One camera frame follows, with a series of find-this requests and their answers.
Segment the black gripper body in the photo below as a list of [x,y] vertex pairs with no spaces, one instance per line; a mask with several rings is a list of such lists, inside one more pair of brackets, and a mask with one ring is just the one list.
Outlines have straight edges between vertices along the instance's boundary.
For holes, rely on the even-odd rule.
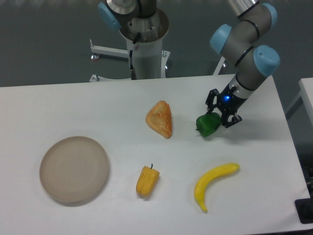
[[222,117],[226,118],[234,115],[243,105],[247,98],[240,98],[236,95],[238,90],[227,85],[224,90],[217,95],[217,108],[221,111]]

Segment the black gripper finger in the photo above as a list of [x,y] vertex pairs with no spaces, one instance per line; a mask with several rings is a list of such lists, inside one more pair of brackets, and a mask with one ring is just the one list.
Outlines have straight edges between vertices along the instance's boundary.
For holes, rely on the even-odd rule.
[[231,114],[222,114],[221,125],[225,128],[229,128],[237,123],[242,121],[242,117],[237,113]]
[[214,101],[215,98],[219,95],[219,91],[217,89],[212,89],[205,101],[205,104],[207,105],[207,113],[212,113],[213,110],[217,107],[217,103]]

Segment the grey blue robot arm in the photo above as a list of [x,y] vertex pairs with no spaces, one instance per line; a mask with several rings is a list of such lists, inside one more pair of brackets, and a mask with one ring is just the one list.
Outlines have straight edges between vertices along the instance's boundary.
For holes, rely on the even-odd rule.
[[[230,127],[241,121],[238,109],[271,76],[280,64],[278,53],[255,42],[277,22],[277,11],[258,0],[231,0],[235,26],[221,25],[212,35],[210,46],[237,68],[223,91],[213,89],[206,99],[208,113],[218,109],[221,125]],[[98,4],[101,19],[118,30],[128,43],[127,58],[132,80],[159,78],[160,45],[169,28],[167,16],[154,0],[104,0]]]

